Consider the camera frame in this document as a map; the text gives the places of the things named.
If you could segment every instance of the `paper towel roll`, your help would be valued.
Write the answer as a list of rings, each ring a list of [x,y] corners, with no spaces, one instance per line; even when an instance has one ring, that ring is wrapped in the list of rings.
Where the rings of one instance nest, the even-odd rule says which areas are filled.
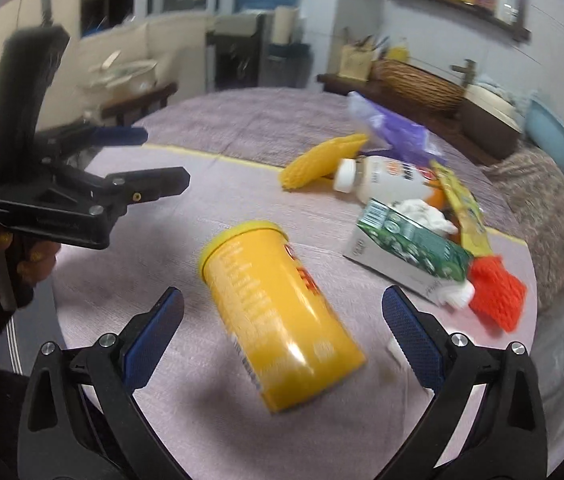
[[[271,43],[288,45],[295,30],[297,20],[297,7],[279,6],[275,9],[273,17],[273,33]]]

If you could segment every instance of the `orange object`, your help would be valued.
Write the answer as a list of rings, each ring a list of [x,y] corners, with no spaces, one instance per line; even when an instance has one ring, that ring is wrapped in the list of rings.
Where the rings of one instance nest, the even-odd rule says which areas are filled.
[[[502,257],[473,260],[468,280],[475,286],[473,311],[488,314],[506,332],[513,332],[522,317],[526,285],[506,270]]]

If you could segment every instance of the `yellow lid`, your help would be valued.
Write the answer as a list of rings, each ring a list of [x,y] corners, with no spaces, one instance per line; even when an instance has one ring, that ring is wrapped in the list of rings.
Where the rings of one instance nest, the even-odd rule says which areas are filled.
[[[200,254],[200,260],[198,263],[198,271],[200,273],[200,278],[202,281],[206,283],[204,279],[204,266],[206,266],[207,261],[213,253],[215,253],[220,247],[222,247],[226,242],[232,240],[236,236],[243,235],[244,233],[248,233],[251,231],[260,231],[261,229],[271,229],[273,231],[279,232],[286,240],[288,240],[288,236],[286,233],[282,231],[282,228],[274,224],[273,222],[267,221],[251,221],[251,222],[244,222],[244,224],[240,224],[238,226],[232,227],[231,229],[226,229],[226,231],[221,232],[217,235],[213,240],[211,240],[206,247],[202,250]]]

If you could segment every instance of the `yellow snack bag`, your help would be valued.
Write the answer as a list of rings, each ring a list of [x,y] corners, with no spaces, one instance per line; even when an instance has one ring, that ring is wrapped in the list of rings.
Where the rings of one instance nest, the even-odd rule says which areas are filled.
[[[277,225],[223,232],[202,252],[199,272],[271,412],[311,399],[366,361]]]
[[[460,222],[462,247],[476,258],[493,256],[484,217],[472,193],[445,166],[432,160],[431,168],[439,178],[450,207]]]
[[[298,189],[321,176],[335,173],[343,158],[355,158],[368,141],[366,134],[329,139],[300,155],[279,175],[284,189]]]

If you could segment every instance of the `white bottle cap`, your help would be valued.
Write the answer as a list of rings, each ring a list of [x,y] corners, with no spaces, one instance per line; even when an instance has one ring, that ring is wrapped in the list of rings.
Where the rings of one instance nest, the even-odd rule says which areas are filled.
[[[350,193],[355,188],[355,175],[357,174],[357,163],[352,158],[343,158],[339,163],[339,169],[335,173],[333,189],[341,193]]]

